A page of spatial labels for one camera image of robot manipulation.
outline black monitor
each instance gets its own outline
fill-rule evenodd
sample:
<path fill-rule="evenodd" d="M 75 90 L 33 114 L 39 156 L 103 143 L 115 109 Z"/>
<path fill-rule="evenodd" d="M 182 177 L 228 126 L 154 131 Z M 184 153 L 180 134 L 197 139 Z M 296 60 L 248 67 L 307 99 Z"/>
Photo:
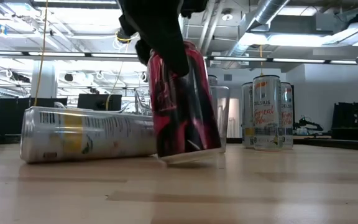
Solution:
<path fill-rule="evenodd" d="M 108 94 L 80 94 L 78 97 L 78 108 L 96 111 L 106 110 Z M 121 110 L 122 95 L 111 95 L 109 100 L 109 111 Z"/>

